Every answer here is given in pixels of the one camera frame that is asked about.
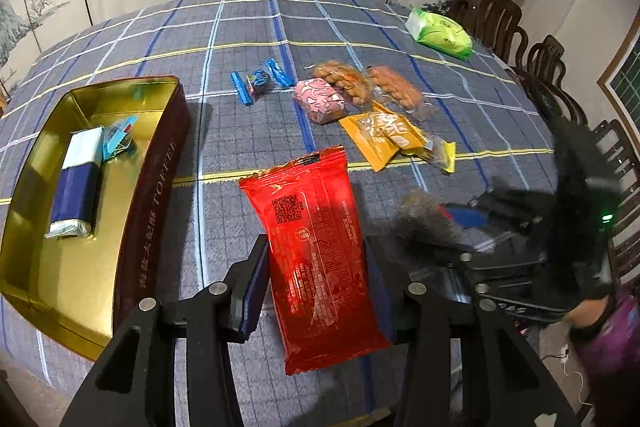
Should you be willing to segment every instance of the silver screw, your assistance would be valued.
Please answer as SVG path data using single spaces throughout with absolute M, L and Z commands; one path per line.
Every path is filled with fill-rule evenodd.
M 156 307 L 156 300 L 153 297 L 147 297 L 140 301 L 138 304 L 138 308 L 140 308 L 143 312 L 148 312 Z
M 495 312 L 495 302 L 491 299 L 481 299 L 479 305 L 481 310 Z
M 209 293 L 211 293 L 212 295 L 222 295 L 224 292 L 226 292 L 227 289 L 228 286 L 226 286 L 225 283 L 214 282 L 211 286 L 209 286 Z
M 412 282 L 407 289 L 409 290 L 409 293 L 412 293 L 413 295 L 424 295 L 427 293 L 427 286 L 421 282 Z

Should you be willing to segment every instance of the gray tablecloth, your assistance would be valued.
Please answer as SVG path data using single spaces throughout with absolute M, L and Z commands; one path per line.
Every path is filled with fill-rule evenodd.
M 184 85 L 193 126 L 171 195 L 157 294 L 164 301 L 194 295 L 244 259 L 263 231 L 238 188 L 240 171 L 336 144 L 345 146 L 350 164 L 364 161 L 339 124 L 309 123 L 290 89 L 274 90 L 251 107 L 239 102 L 230 73 L 250 73 L 270 57 L 295 79 L 308 78 L 311 65 L 329 58 L 358 68 L 387 64 L 436 106 L 421 127 L 457 143 L 451 176 L 423 162 L 378 173 L 352 168 L 365 232 L 388 223 L 402 196 L 418 187 L 459 202 L 482 192 L 493 176 L 514 187 L 551 190 L 556 170 L 550 133 L 520 87 L 477 44 L 468 62 L 416 44 L 404 29 L 407 14 L 373 0 L 181 0 L 88 28 L 39 58 L 0 120 L 0 200 L 11 197 L 34 137 L 67 90 L 174 74 Z M 0 225 L 7 209 L 0 204 Z M 0 302 L 0 347 L 72 395 L 90 362 Z M 404 350 L 395 347 L 286 377 L 269 302 L 250 341 L 232 344 L 230 355 L 246 425 L 332 425 L 392 404 L 404 367 Z M 177 423 L 187 425 L 184 343 L 176 358 Z

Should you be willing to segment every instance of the red wrapper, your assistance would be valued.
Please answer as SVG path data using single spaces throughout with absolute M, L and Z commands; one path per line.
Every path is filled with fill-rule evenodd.
M 342 147 L 239 182 L 267 230 L 287 375 L 388 346 L 378 330 Z

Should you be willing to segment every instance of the green tissue package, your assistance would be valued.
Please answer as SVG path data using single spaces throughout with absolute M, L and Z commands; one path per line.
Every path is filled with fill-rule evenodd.
M 404 24 L 414 41 L 467 60 L 473 51 L 471 37 L 457 22 L 437 13 L 414 8 Z

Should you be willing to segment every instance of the tablecloth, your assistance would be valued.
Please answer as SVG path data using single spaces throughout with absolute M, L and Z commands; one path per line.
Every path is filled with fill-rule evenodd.
M 514 187 L 553 190 L 551 136 L 520 87 L 477 43 L 467 62 L 415 43 L 404 29 L 407 15 L 404 7 L 375 0 L 180 0 L 59 42 L 36 61 L 0 120 L 0 225 L 34 138 L 65 92 L 157 74 L 180 78 L 193 119 L 164 227 L 162 301 L 188 298 L 222 279 L 263 231 L 237 179 L 306 152 L 344 145 L 365 233 L 380 230 L 415 188 L 458 202 L 480 194 L 494 176 Z M 270 57 L 295 79 L 308 78 L 312 65 L 329 58 L 360 69 L 389 65 L 436 107 L 420 126 L 457 143 L 455 174 L 418 161 L 373 172 L 338 123 L 306 119 L 291 89 L 244 107 L 230 73 L 250 73 Z M 419 279 L 419 267 L 412 269 Z M 0 347 L 72 395 L 90 362 L 35 330 L 4 299 L 0 305 Z M 246 344 L 232 344 L 230 357 L 244 422 L 261 426 L 332 425 L 390 405 L 404 368 L 404 349 L 394 347 L 286 377 L 269 299 L 257 331 Z M 176 360 L 177 424 L 188 425 L 183 342 Z

